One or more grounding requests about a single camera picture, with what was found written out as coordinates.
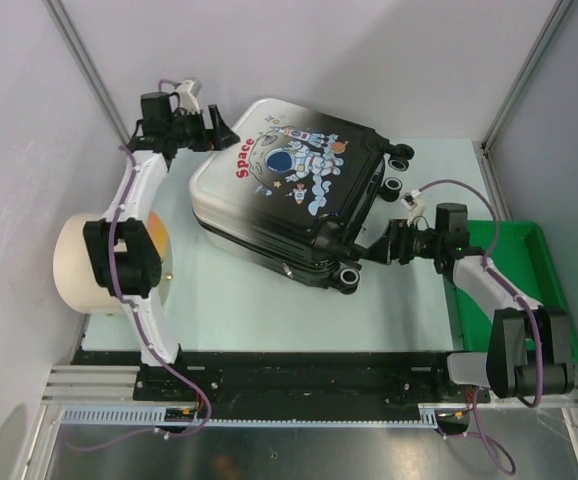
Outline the white black space suitcase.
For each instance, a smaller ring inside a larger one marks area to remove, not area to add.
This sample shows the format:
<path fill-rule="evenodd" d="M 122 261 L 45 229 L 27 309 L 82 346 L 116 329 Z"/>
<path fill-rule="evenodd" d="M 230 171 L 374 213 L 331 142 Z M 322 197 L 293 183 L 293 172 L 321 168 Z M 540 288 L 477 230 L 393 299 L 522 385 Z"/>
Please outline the white black space suitcase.
<path fill-rule="evenodd" d="M 356 239 L 376 198 L 397 200 L 415 155 L 375 129 L 276 98 L 254 102 L 189 182 L 193 214 L 211 240 L 309 287 L 352 294 Z"/>

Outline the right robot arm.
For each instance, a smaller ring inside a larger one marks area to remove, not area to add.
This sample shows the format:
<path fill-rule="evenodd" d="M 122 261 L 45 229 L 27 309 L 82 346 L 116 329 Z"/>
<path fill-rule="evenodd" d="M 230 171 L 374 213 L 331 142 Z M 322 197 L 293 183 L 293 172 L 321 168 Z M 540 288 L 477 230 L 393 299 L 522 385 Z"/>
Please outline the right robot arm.
<path fill-rule="evenodd" d="M 428 259 L 439 275 L 487 316 L 491 323 L 487 351 L 453 352 L 447 366 L 430 376 L 431 391 L 438 399 L 453 401 L 468 385 L 533 407 L 545 395 L 573 390 L 567 313 L 526 295 L 482 248 L 471 245 L 465 205 L 438 205 L 434 227 L 424 230 L 405 219 L 394 219 L 370 246 L 353 246 L 351 256 L 384 265 Z"/>

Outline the beige drum with orange lid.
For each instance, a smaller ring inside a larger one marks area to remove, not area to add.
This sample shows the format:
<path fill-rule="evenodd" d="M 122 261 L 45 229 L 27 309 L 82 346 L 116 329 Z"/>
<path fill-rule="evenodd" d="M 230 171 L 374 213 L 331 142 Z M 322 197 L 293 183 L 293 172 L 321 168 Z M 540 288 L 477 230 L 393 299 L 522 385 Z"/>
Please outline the beige drum with orange lid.
<path fill-rule="evenodd" d="M 110 316 L 122 313 L 123 308 L 106 288 L 97 284 L 83 235 L 85 223 L 99 217 L 99 214 L 81 213 L 65 222 L 54 250 L 53 278 L 59 295 L 71 309 L 82 314 Z M 170 237 L 164 222 L 154 211 L 150 212 L 146 227 L 161 260 L 158 295 L 164 305 L 173 279 Z"/>

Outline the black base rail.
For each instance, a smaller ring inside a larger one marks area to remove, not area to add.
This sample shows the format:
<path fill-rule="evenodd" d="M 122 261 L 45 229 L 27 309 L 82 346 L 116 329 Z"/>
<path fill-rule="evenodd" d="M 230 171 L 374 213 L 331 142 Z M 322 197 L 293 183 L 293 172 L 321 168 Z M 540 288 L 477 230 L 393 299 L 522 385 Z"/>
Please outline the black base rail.
<path fill-rule="evenodd" d="M 137 370 L 132 397 L 140 403 L 181 407 L 196 426 L 157 427 L 166 437 L 208 425 L 214 413 L 297 415 L 315 420 L 403 418 L 415 407 L 435 411 L 448 427 L 486 403 L 484 389 L 451 382 L 445 352 L 288 353 L 182 352 L 170 369 L 143 364 L 136 352 L 79 350 L 75 366 Z"/>

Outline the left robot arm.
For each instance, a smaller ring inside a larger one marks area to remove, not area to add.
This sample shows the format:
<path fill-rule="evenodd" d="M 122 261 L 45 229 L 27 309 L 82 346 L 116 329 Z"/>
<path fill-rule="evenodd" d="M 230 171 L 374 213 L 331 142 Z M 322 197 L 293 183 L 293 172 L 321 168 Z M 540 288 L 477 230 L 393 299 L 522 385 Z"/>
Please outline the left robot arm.
<path fill-rule="evenodd" d="M 160 366 L 155 387 L 166 398 L 183 397 L 190 376 L 173 364 L 180 346 L 172 337 L 160 300 L 162 262 L 147 223 L 156 193 L 181 149 L 224 151 L 239 136 L 217 105 L 199 105 L 195 88 L 145 93 L 141 117 L 120 149 L 127 163 L 112 202 L 101 219 L 83 226 L 83 239 L 96 283 L 117 299 L 141 342 L 141 358 Z"/>

